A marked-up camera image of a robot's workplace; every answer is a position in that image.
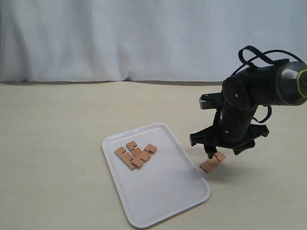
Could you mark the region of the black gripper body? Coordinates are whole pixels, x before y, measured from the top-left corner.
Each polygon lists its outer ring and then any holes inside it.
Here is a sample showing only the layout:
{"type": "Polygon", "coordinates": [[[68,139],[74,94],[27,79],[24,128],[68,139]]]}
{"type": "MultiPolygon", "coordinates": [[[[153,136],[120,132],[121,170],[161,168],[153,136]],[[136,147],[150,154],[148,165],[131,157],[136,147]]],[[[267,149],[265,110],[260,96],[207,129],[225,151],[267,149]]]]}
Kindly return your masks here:
{"type": "Polygon", "coordinates": [[[221,110],[216,111],[210,127],[190,134],[191,145],[208,144],[233,149],[259,137],[267,137],[269,130],[266,125],[251,124],[257,108],[258,105],[254,105],[240,111],[224,103],[221,110]]]}

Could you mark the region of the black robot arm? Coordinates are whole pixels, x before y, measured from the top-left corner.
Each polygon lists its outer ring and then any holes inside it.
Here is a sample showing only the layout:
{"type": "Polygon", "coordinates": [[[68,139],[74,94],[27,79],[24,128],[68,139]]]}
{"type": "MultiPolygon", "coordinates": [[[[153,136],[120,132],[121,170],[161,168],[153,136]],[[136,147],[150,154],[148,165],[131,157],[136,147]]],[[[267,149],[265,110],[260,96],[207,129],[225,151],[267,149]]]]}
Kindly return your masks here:
{"type": "Polygon", "coordinates": [[[216,113],[210,127],[190,134],[190,144],[202,144],[210,159],[218,147],[238,155],[253,148],[255,139],[268,136],[264,122],[273,105],[300,106],[306,101],[306,64],[293,61],[246,68],[224,80],[221,92],[200,97],[200,108],[216,113]]]}

